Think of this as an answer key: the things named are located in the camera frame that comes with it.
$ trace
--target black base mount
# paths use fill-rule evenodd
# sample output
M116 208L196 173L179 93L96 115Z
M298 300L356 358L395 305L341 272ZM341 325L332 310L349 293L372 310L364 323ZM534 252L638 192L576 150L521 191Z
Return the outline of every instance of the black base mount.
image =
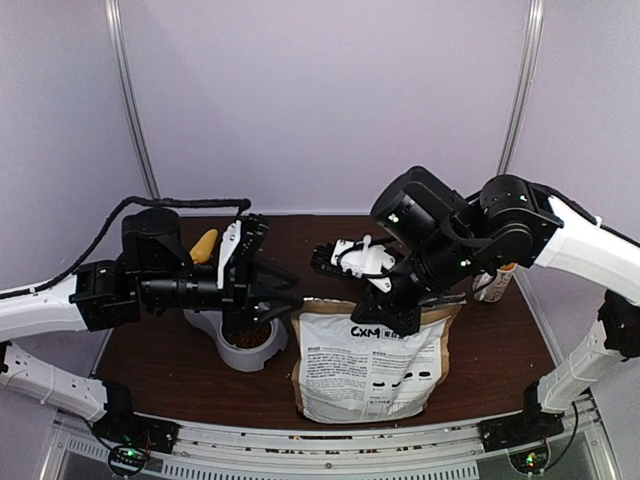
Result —
M527 387L522 412L480 422L478 429L485 452L539 442L564 432L563 415L542 412L537 391L537 381Z
M93 424L95 435L142 451L173 451L178 436L176 423L135 414L127 387L113 382L102 384L107 389L107 413Z

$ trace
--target white wall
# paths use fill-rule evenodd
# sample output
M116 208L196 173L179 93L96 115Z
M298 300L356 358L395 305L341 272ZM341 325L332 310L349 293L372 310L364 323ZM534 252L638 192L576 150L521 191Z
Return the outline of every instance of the white wall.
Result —
M546 2L542 47L512 173L555 186L605 223L640 238L640 4ZM542 313L567 355L603 289L530 270ZM640 363L594 388L624 479L640 471Z
M0 14L0 289L47 279L124 196L144 194L104 2L5 0ZM117 228L94 258L118 250ZM19 341L89 372L102 334ZM53 409L0 391L0 477L34 478Z
M275 213L367 212L423 164L493 175L529 2L122 2L163 195Z

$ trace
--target kibble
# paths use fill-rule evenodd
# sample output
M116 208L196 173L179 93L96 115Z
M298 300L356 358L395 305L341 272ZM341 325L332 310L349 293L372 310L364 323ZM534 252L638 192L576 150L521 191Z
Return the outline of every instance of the kibble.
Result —
M230 345L235 347L243 349L256 348L271 336L271 324L265 323L249 329L223 332L223 336Z

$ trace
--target white backdrop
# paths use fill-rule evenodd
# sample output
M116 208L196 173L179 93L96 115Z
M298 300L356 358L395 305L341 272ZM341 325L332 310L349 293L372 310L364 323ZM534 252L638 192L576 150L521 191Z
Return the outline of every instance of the white backdrop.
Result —
M162 195L362 213L414 164L463 194L497 169L529 2L139 0L121 9Z

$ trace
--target black cable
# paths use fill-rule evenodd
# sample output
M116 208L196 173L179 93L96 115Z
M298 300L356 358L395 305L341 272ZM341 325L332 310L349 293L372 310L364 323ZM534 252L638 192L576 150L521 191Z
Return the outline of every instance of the black cable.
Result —
M176 200L174 198L161 198L159 200L151 200L144 197L127 197L122 200L116 208L114 208L109 216L107 216L102 228L98 232L98 235L93 239L89 247L80 255L75 262L73 262L69 268L65 269L62 273L56 275L51 280L48 280L34 288L22 288L18 290L12 290L10 292L0 293L0 300L7 298L20 297L22 295L29 295L33 293L42 292L51 287L56 286L62 280L71 275L82 263L91 255L98 244L102 241L107 231L111 227L111 224L116 220L118 215L127 208L129 205L136 204L143 207L164 207L164 208L237 208L239 216L245 210L251 208L251 200L246 198L240 199L214 199L214 200Z
M384 238L380 238L378 240L372 240L371 243L369 245L373 246L373 245L386 245L388 243L392 243L394 242L396 239L393 237L384 237ZM343 250L342 252L340 252L340 254L338 255L338 258L336 258L336 264L338 265L338 267L342 268L342 259L344 258L344 256L347 253L351 253L351 252L356 252L358 250L362 250L364 248L364 243L363 242L356 242L353 245L351 245L349 248L347 248L346 250ZM378 278L388 278L390 276L390 273L363 273L360 278L364 278L365 280L375 280Z
M566 455L566 453L569 451L569 447L571 447L571 444L573 444L573 441L576 438L576 434L578 433L578 424L580 423L580 414L578 413L578 407L576 407L576 402L571 403L571 406L573 407L573 412L576 415L576 418L574 420L574 425L573 425L573 432L571 433L571 437L569 438L569 442L567 443L567 445L564 447L564 450L562 450L562 453L560 455L558 455L558 458L556 458L553 463L551 463L551 465L547 465L544 467L544 471L545 473L548 472L549 470L551 470L553 467L555 467L560 460L562 460L562 458Z

